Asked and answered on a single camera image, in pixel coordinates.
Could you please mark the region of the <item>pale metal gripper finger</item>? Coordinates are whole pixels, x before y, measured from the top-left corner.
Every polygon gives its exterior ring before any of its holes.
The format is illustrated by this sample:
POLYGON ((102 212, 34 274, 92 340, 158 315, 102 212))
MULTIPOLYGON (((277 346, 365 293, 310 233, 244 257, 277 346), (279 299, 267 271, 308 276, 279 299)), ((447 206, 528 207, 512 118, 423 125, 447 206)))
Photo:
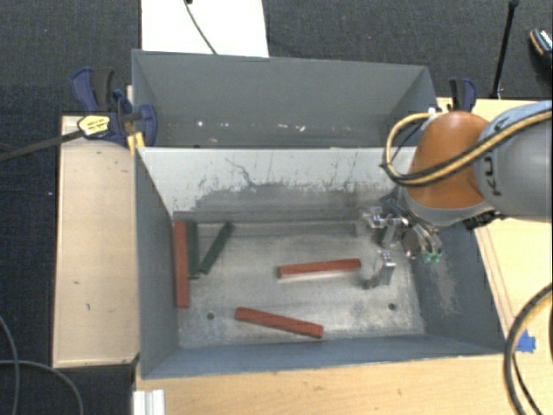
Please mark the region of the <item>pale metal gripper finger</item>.
POLYGON ((381 207, 361 208, 358 211, 357 234, 365 235, 369 230, 385 227, 385 219, 381 207))
POLYGON ((387 251, 377 251, 372 257, 372 262, 360 269, 360 284, 365 290, 375 289, 379 286, 388 286, 397 264, 387 251))

